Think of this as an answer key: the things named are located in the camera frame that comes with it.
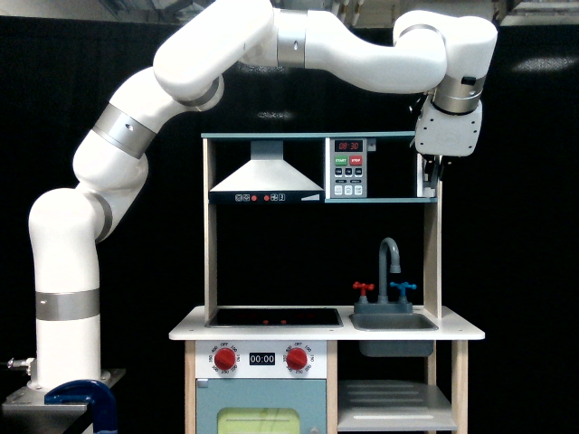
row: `wooden frame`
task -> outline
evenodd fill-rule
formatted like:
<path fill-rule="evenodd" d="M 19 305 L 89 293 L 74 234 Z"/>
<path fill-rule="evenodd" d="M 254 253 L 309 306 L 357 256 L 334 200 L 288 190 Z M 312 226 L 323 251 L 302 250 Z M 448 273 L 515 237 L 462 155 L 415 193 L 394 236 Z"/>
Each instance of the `wooden frame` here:
<path fill-rule="evenodd" d="M 203 139 L 203 211 L 205 255 L 205 323 L 217 308 L 217 208 L 209 204 L 209 191 L 215 184 L 215 150 Z"/>
<path fill-rule="evenodd" d="M 209 204 L 209 191 L 215 184 L 215 151 L 203 139 L 204 160 L 204 317 L 209 321 L 217 308 L 217 209 Z M 437 184 L 437 202 L 424 205 L 424 308 L 442 317 L 441 236 L 442 182 Z M 468 432 L 468 341 L 452 341 L 452 417 L 457 434 Z M 436 342 L 425 359 L 424 379 L 436 385 Z M 185 341 L 185 433 L 195 434 L 195 341 Z M 327 341 L 327 434 L 337 434 L 337 341 Z"/>
<path fill-rule="evenodd" d="M 185 341 L 185 434 L 195 434 L 197 385 L 195 383 L 195 341 Z"/>

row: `red faucet handle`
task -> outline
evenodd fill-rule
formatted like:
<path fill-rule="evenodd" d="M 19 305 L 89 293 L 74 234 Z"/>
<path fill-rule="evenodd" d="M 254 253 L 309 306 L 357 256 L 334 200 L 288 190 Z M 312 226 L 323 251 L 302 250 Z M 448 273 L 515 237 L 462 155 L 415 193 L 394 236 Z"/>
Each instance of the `red faucet handle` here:
<path fill-rule="evenodd" d="M 360 297 L 365 297 L 365 292 L 374 290 L 375 285 L 374 285 L 374 283 L 370 283 L 369 285 L 367 285 L 366 283 L 354 282 L 354 285 L 352 285 L 352 288 L 353 289 L 359 289 L 360 290 Z"/>

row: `black cooktop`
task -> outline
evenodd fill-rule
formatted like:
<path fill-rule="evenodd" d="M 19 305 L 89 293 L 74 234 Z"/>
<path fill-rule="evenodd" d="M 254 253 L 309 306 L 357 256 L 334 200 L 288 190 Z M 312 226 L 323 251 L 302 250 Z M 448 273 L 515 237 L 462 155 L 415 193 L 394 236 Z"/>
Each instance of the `black cooktop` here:
<path fill-rule="evenodd" d="M 220 308 L 207 325 L 208 327 L 232 326 L 332 326 L 341 327 L 337 311 L 333 308 L 288 307 Z"/>

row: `oven knob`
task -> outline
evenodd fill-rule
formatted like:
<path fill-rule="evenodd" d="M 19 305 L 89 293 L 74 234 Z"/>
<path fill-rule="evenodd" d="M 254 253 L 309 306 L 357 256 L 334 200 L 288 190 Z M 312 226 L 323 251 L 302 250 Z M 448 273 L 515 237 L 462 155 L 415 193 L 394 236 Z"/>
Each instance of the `oven knob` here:
<path fill-rule="evenodd" d="M 301 348 L 292 348 L 286 355 L 286 363 L 289 368 L 299 371 L 308 364 L 308 355 Z"/>
<path fill-rule="evenodd" d="M 222 371 L 229 371 L 235 366 L 235 352 L 231 348 L 222 348 L 215 353 L 215 366 Z"/>

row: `blue faucet handle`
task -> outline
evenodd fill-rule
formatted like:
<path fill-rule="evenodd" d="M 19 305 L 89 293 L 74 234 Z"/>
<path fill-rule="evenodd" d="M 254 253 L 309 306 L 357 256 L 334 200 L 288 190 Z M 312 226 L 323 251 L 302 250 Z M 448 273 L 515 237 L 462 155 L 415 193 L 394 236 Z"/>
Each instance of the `blue faucet handle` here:
<path fill-rule="evenodd" d="M 413 283 L 403 282 L 394 283 L 390 282 L 392 288 L 398 288 L 400 290 L 400 297 L 406 297 L 406 289 L 416 289 L 416 285 Z"/>

